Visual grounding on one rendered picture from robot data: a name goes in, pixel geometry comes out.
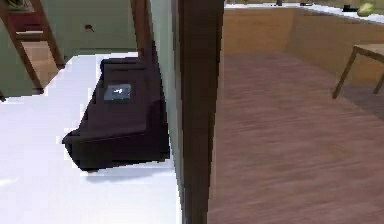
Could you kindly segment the brown wooden door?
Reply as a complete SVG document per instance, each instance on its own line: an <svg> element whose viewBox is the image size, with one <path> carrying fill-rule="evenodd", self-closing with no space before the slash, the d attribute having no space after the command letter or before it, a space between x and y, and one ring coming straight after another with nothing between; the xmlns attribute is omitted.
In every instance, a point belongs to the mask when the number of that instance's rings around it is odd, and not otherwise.
<svg viewBox="0 0 384 224"><path fill-rule="evenodd" d="M207 224L224 2L174 0L182 112L183 224Z"/></svg>

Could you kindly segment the wooden counter with white top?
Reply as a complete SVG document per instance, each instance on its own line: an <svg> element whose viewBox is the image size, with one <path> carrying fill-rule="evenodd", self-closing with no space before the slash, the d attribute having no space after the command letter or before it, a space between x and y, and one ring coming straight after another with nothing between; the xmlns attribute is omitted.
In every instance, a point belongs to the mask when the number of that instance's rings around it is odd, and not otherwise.
<svg viewBox="0 0 384 224"><path fill-rule="evenodd" d="M297 3L227 5L223 38L226 54L287 51L339 76L353 46L384 44L384 15Z"/></svg>

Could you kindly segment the brown wooden table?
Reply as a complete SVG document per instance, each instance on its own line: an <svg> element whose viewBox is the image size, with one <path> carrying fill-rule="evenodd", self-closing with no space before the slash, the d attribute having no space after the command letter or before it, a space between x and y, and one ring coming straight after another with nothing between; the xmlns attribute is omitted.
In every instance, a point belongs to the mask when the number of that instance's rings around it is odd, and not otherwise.
<svg viewBox="0 0 384 224"><path fill-rule="evenodd" d="M349 71L357 57L357 55L363 55L373 60L379 61L384 64L384 44L360 44L354 45L351 55L347 61L347 64L340 76L340 79L332 92L332 98L336 99L344 85L344 82L348 76Z"/></svg>

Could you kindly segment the brown wooden ladder shelf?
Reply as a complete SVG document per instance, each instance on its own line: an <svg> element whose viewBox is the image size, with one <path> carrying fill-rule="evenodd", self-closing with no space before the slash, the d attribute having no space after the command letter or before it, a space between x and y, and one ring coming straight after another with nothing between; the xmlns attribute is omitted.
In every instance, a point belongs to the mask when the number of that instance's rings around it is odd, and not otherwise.
<svg viewBox="0 0 384 224"><path fill-rule="evenodd" d="M65 67L41 0L0 0L0 98L39 95Z"/></svg>

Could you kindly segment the yellow-green round food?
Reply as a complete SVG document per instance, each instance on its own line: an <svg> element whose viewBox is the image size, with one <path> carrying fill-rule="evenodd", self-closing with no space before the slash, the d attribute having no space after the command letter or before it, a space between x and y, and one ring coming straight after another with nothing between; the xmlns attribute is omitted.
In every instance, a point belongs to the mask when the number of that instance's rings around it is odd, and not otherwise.
<svg viewBox="0 0 384 224"><path fill-rule="evenodd" d="M373 11L374 11L374 4L371 2L366 2L359 7L357 11L357 15L359 17L368 17L373 13Z"/></svg>

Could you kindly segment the brown wooden door frame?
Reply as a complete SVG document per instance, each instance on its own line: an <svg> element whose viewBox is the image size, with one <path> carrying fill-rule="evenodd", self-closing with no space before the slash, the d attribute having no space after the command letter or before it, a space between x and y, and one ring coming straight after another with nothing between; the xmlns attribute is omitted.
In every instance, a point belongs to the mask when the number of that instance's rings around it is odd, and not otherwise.
<svg viewBox="0 0 384 224"><path fill-rule="evenodd" d="M148 0L131 0L131 9L140 58L144 58L152 48L152 36L148 13Z"/></svg>

